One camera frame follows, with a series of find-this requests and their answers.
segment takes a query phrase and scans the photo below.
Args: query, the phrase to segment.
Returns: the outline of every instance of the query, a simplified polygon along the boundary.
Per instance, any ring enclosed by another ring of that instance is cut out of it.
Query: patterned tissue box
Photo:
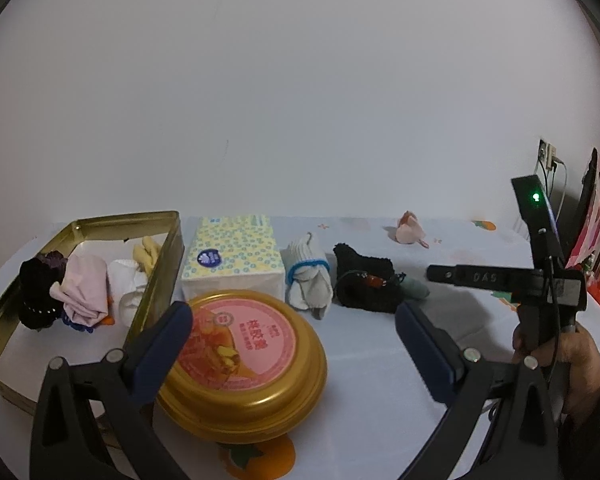
[[[203,218],[182,271],[187,301],[214,290],[247,289],[285,299],[285,266],[269,217]]]

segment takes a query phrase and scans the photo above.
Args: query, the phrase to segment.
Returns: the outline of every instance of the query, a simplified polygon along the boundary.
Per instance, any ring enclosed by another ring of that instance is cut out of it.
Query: white wall
[[[512,224],[540,136],[577,196],[600,48],[574,0],[13,0],[0,264],[162,208]]]

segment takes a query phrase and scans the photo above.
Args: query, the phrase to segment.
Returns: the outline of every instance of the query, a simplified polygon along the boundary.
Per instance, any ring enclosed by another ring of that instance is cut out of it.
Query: hand
[[[555,339],[551,339],[528,352],[518,325],[513,333],[513,362],[530,354],[541,367],[549,366],[554,345]],[[569,391],[562,411],[572,417],[577,428],[587,420],[600,400],[600,352],[591,334],[580,323],[576,323],[576,332],[560,334],[557,360],[571,364]]]

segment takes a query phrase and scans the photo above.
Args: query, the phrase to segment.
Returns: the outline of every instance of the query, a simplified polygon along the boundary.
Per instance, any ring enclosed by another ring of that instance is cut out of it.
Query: orange fruit pattern
[[[296,463],[294,443],[281,435],[258,444],[218,444],[226,471],[238,480],[276,480]]]

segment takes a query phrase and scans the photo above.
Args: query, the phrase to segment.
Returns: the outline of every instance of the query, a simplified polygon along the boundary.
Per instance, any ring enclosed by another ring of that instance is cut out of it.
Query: screw
[[[56,356],[53,359],[51,359],[51,361],[49,361],[49,368],[51,368],[52,370],[59,370],[63,364],[64,359],[62,359],[60,356]]]
[[[110,363],[119,363],[124,356],[125,353],[120,348],[114,348],[107,352],[105,359]]]
[[[536,368],[538,368],[538,359],[536,359],[532,355],[528,355],[525,357],[524,364],[530,370],[535,370]]]
[[[480,360],[480,357],[482,357],[480,352],[475,348],[466,348],[464,352],[462,352],[462,355],[464,355],[464,358],[467,361],[471,361],[472,363],[477,363]]]

